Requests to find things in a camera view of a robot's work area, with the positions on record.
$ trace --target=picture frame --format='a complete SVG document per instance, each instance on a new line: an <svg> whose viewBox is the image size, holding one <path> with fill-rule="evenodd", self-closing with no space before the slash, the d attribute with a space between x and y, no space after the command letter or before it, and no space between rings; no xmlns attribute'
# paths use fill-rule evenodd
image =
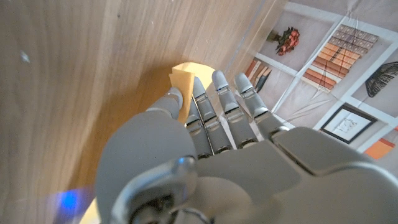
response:
<svg viewBox="0 0 398 224"><path fill-rule="evenodd" d="M376 121L376 118L362 111L343 105L333 113L320 130L349 144Z"/></svg>

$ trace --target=robot finger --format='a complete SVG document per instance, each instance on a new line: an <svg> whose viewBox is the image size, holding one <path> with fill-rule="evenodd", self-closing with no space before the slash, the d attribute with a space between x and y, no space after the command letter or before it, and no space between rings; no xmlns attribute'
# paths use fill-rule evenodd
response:
<svg viewBox="0 0 398 224"><path fill-rule="evenodd" d="M214 71L212 79L236 147L242 149L257 142L257 137L251 129L242 108L239 107L238 102L235 100L223 72Z"/></svg>
<svg viewBox="0 0 398 224"><path fill-rule="evenodd" d="M245 74L237 74L234 82L264 139L271 139L279 131L289 130L267 109Z"/></svg>
<svg viewBox="0 0 398 224"><path fill-rule="evenodd" d="M214 156L214 152L210 146L205 126L200 118L197 105L193 98L191 100L191 106L187 118L187 129L195 145L198 159Z"/></svg>
<svg viewBox="0 0 398 224"><path fill-rule="evenodd" d="M201 121L208 136L214 154L233 149L224 128L222 127L213 106L206 94L206 90L199 78L195 77L193 84L193 98L197 105Z"/></svg>
<svg viewBox="0 0 398 224"><path fill-rule="evenodd" d="M171 116L173 119L177 119L181 107L182 94L177 88L172 87L146 111L161 111Z"/></svg>

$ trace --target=blue light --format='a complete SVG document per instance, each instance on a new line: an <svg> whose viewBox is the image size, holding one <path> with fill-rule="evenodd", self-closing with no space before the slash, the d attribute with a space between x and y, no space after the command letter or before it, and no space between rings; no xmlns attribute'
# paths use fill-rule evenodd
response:
<svg viewBox="0 0 398 224"><path fill-rule="evenodd" d="M61 193L61 206L66 210L75 209L78 205L78 191L69 190Z"/></svg>

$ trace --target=wooden surface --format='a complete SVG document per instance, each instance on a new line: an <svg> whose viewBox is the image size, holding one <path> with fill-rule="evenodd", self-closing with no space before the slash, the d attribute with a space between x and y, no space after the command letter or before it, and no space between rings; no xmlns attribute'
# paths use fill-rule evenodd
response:
<svg viewBox="0 0 398 224"><path fill-rule="evenodd" d="M58 192L93 198L104 144L172 66L244 71L284 3L1 1L0 223L71 222Z"/></svg>

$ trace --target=sponge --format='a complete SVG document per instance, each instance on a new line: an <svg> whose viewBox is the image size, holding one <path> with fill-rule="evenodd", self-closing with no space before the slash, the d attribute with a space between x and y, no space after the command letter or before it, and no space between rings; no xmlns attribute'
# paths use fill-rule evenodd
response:
<svg viewBox="0 0 398 224"><path fill-rule="evenodd" d="M178 121L185 124L191 105L193 81L195 77L200 79L203 87L206 89L211 84L211 74L213 74L215 70L199 63L185 62L174 66L172 71L173 74L169 75L172 87L178 88L183 98Z"/></svg>

